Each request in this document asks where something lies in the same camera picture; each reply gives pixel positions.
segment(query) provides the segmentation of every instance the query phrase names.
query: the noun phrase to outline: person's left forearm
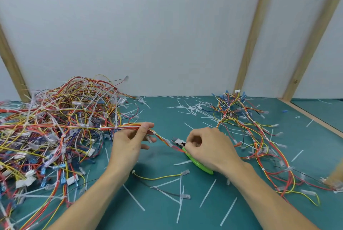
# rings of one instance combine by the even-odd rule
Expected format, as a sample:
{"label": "person's left forearm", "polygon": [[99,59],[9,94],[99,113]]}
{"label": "person's left forearm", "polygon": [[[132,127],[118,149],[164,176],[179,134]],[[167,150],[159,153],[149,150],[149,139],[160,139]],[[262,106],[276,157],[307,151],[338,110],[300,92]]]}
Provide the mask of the person's left forearm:
{"label": "person's left forearm", "polygon": [[122,171],[106,170],[49,230],[95,229],[115,193],[126,179],[127,175],[123,175]]}

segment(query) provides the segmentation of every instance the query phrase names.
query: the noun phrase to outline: pile of wires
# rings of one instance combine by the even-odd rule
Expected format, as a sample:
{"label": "pile of wires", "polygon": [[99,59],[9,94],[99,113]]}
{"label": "pile of wires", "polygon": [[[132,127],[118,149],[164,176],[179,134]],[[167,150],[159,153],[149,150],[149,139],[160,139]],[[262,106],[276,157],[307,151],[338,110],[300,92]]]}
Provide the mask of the pile of wires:
{"label": "pile of wires", "polygon": [[[247,107],[244,104],[246,101],[246,95],[244,92],[242,95],[240,95],[240,92],[233,95],[226,91],[226,93],[216,97],[216,99],[218,103],[216,106],[211,105],[211,110],[202,110],[207,114],[212,113],[213,117],[211,118],[217,122],[217,128],[221,125],[225,127],[229,136],[234,141],[235,147],[241,146],[242,151],[247,148],[251,148],[249,155],[241,158],[244,160],[256,160],[267,179],[274,186],[276,192],[279,193],[286,201],[286,194],[297,193],[307,197],[314,205],[320,205],[320,200],[316,192],[304,189],[296,191],[295,188],[303,184],[325,190],[333,190],[332,187],[318,180],[317,182],[319,182],[321,186],[311,184],[306,181],[307,178],[311,177],[307,176],[305,173],[295,170],[294,167],[289,166],[287,159],[280,150],[281,147],[286,148],[287,146],[277,144],[271,140],[272,136],[279,136],[282,132],[273,134],[273,130],[270,132],[267,129],[268,127],[277,127],[278,124],[262,125],[252,118],[253,113],[264,118],[263,114],[267,114],[268,111],[258,110],[258,106],[254,107],[250,102],[249,104],[252,107]],[[230,127],[227,126],[228,124],[235,126],[242,131],[243,141],[241,143],[236,141],[233,136],[233,132],[230,130]],[[252,139],[252,143],[251,141],[250,143],[246,143],[245,139],[247,138]],[[270,160],[274,163],[273,168],[276,168],[277,171],[273,171],[265,167],[265,161]],[[299,173],[299,177],[294,175],[294,171]],[[309,195],[315,196],[316,201],[313,201]]]}
{"label": "pile of wires", "polygon": [[[134,115],[119,111],[119,107],[125,106],[126,98],[137,98],[118,91],[116,86],[125,79],[106,82],[77,76],[56,89],[36,93],[30,103],[18,108],[9,108],[6,102],[1,102],[0,209],[3,218],[0,223],[4,229],[19,225],[11,219],[11,213],[25,197],[34,197],[28,194],[36,190],[27,192],[29,186],[40,186],[39,189],[51,190],[51,194],[20,229],[28,229],[50,217],[43,227],[46,228],[63,204],[67,207],[72,204],[69,185],[79,187],[79,194],[86,191],[86,172],[81,165],[94,163],[104,138],[111,139],[112,133],[123,128],[137,130],[140,127],[138,123],[130,123],[139,114],[137,105]],[[153,130],[150,132],[172,147],[167,139]],[[62,195],[56,194],[58,189],[62,189]],[[61,199],[58,207],[42,217],[54,198]]]}

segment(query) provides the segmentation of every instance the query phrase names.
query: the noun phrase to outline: green handle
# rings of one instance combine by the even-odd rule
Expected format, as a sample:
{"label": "green handle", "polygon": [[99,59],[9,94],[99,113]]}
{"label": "green handle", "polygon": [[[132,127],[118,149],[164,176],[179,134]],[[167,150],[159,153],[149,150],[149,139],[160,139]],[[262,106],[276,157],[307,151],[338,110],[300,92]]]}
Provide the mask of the green handle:
{"label": "green handle", "polygon": [[203,171],[207,172],[210,175],[213,175],[213,171],[210,170],[209,168],[205,167],[203,164],[201,164],[200,162],[198,162],[197,160],[195,160],[191,154],[188,153],[188,151],[185,149],[185,147],[182,148],[182,150],[185,152],[185,154],[187,155],[187,157],[200,169],[202,169]]}

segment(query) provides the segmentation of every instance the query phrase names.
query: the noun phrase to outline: white wall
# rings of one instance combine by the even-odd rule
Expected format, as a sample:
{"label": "white wall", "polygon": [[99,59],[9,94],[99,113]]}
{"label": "white wall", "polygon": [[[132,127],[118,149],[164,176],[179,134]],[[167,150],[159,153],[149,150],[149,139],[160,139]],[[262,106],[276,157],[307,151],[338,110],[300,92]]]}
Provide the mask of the white wall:
{"label": "white wall", "polygon": [[294,98],[343,98],[343,0],[320,40]]}
{"label": "white wall", "polygon": [[249,96],[283,96],[324,1],[271,0],[243,85]]}
{"label": "white wall", "polygon": [[209,95],[233,89],[256,4],[0,0],[0,21],[30,89],[104,74],[133,95]]}
{"label": "white wall", "polygon": [[20,97],[5,64],[0,58],[0,102],[4,100],[20,101]]}

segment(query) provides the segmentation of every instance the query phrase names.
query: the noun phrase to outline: green table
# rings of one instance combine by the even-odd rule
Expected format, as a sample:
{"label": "green table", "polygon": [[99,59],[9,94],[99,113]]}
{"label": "green table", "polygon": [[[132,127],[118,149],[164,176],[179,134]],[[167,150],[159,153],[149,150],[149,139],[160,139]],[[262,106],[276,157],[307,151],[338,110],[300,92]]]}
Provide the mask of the green table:
{"label": "green table", "polygon": [[332,127],[343,131],[343,101],[337,99],[292,99],[292,103]]}
{"label": "green table", "polygon": [[[199,96],[199,98],[213,104],[216,103],[214,97]],[[202,122],[213,126],[216,125],[214,121],[201,118],[201,114],[197,116],[182,114],[178,111],[184,112],[183,109],[167,108],[179,105],[178,101],[174,98],[146,97],[144,100],[151,109],[141,103],[137,103],[141,109],[145,109],[140,114],[138,121],[154,122],[154,129],[157,133],[167,139],[177,137],[185,140],[191,128],[184,123],[192,128],[206,127],[207,125]],[[197,98],[191,98],[185,101],[191,104],[197,103],[196,100],[200,101]],[[310,122],[309,118],[277,99],[252,99],[249,101],[255,106],[260,104],[259,109],[269,111],[269,114],[265,115],[265,119],[253,114],[253,118],[256,121],[262,124],[280,124],[279,127],[274,128],[274,132],[282,131],[284,134],[281,137],[273,138],[273,140],[279,144],[288,145],[288,148],[282,151],[289,162],[301,150],[304,150],[294,162],[290,162],[291,166],[296,167],[296,169],[309,176],[319,179],[320,177],[327,177],[341,160],[343,140],[336,134],[333,134],[315,122],[312,122],[306,127]],[[242,140],[241,135],[234,134],[234,136],[237,141]],[[252,142],[251,139],[245,137],[245,142],[249,140]],[[110,153],[110,142],[106,142],[105,147]],[[248,150],[242,152],[240,148],[236,149],[240,156],[247,156]],[[104,167],[107,166],[104,149],[102,150],[102,154],[95,160],[96,164],[83,165],[86,172],[91,168],[88,180],[96,179],[104,172]],[[176,224],[176,219],[179,204],[162,193],[144,186],[136,178],[130,176],[125,185],[144,207],[145,211],[137,205],[124,188],[121,188],[105,212],[98,229],[261,229],[242,195],[232,184],[230,186],[226,185],[226,178],[224,176],[218,173],[209,175],[201,171],[193,163],[179,166],[173,165],[186,160],[188,158],[185,154],[179,153],[167,147],[161,141],[158,141],[151,145],[150,150],[141,151],[138,163],[135,166],[138,175],[149,178],[178,174],[180,171],[186,169],[190,170],[190,174],[182,177],[182,185],[185,185],[185,193],[191,195],[191,200],[183,200],[178,224]],[[255,160],[249,162],[254,166],[257,173],[266,180],[257,162]],[[165,178],[149,183],[159,185],[173,179],[176,178]],[[216,183],[202,207],[199,208],[200,203],[215,179],[217,180]],[[179,193],[180,182],[177,180],[161,187],[161,189],[172,193]],[[339,219],[343,210],[342,194],[334,194],[333,192],[309,186],[298,187],[297,190],[299,189],[317,192],[321,199],[321,206],[314,206],[309,200],[298,194],[287,195],[292,205],[321,229],[333,230],[342,228],[342,221]],[[49,193],[44,191],[39,194],[47,195]],[[70,194],[70,198],[73,199],[73,197],[74,191]],[[236,197],[237,202],[221,227],[220,223]],[[23,217],[30,211],[38,208],[44,201],[45,199],[27,198],[24,204],[13,212],[13,217],[15,219]],[[52,201],[55,207],[58,203],[58,200]],[[45,212],[43,216],[51,211],[50,209]],[[65,205],[57,212],[52,222],[63,211],[65,211]]]}

